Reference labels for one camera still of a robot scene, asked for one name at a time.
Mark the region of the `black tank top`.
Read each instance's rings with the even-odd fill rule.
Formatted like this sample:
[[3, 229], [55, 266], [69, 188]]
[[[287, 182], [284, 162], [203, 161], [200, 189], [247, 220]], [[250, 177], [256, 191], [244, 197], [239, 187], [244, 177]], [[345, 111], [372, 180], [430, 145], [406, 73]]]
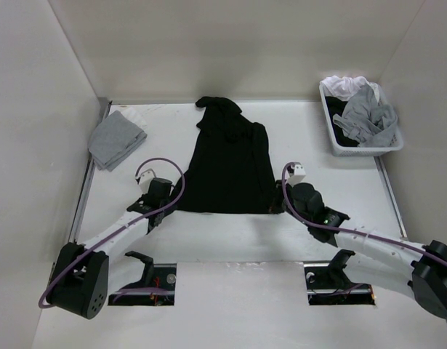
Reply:
[[199, 134], [185, 172], [172, 196], [180, 211], [217, 214], [268, 214], [275, 177], [264, 125], [246, 119], [225, 97], [202, 97]]

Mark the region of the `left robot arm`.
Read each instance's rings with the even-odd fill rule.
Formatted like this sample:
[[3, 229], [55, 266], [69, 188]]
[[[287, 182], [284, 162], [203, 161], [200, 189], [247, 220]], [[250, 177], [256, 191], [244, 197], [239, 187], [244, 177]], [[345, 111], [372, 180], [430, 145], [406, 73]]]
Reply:
[[152, 257], [132, 250], [174, 210], [170, 180], [153, 177], [143, 194], [108, 229], [83, 243], [68, 242], [61, 250], [41, 305], [85, 319], [104, 305], [169, 304], [174, 267], [160, 267]]

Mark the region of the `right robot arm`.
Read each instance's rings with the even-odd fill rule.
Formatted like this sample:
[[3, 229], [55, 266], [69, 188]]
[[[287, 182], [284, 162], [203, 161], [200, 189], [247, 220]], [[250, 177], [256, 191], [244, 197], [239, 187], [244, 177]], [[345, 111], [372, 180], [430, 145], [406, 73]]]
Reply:
[[322, 195], [305, 182], [275, 183], [273, 208], [306, 226], [322, 244], [339, 251], [326, 267], [338, 292], [369, 284], [405, 295], [438, 318], [447, 319], [447, 245], [419, 244], [360, 231], [350, 217], [326, 206]]

